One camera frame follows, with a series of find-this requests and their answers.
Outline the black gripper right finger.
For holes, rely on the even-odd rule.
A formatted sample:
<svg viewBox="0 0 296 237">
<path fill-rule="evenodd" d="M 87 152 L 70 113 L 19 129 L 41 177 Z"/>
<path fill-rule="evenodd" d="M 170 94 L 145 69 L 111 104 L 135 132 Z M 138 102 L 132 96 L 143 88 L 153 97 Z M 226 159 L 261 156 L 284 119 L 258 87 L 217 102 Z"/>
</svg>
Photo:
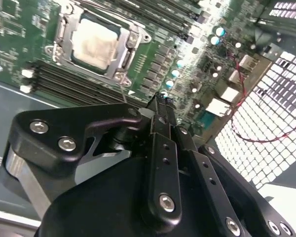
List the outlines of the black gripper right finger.
<svg viewBox="0 0 296 237">
<path fill-rule="evenodd" d="M 200 186 L 209 207 L 212 237 L 294 237 L 291 225 L 214 148 L 197 148 L 190 133 L 176 125 L 173 100 L 167 116 L 179 145 L 179 161 Z"/>
</svg>

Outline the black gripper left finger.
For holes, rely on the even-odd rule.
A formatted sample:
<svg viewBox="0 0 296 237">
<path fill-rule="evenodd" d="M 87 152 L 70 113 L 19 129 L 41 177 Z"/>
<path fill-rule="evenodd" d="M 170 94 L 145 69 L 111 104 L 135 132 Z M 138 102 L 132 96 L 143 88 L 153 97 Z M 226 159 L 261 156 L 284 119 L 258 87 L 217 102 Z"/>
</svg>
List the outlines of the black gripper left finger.
<svg viewBox="0 0 296 237">
<path fill-rule="evenodd" d="M 182 218 L 177 145 L 163 94 L 141 113 L 126 103 L 26 111 L 10 127 L 0 178 L 41 221 L 60 195 L 130 158 L 150 163 L 143 221 L 160 234 Z"/>
</svg>

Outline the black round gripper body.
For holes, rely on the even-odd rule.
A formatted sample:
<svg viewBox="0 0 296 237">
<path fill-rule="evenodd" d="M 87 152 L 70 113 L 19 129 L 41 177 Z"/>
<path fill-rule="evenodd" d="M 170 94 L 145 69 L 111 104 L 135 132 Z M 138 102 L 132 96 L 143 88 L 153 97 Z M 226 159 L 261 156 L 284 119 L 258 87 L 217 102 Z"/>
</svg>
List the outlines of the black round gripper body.
<svg viewBox="0 0 296 237">
<path fill-rule="evenodd" d="M 158 237 L 142 219 L 150 163 L 122 161 L 60 195 L 38 230 L 40 237 Z M 224 220 L 213 212 L 199 184 L 180 174 L 182 218 L 170 237 L 224 237 Z"/>
</svg>

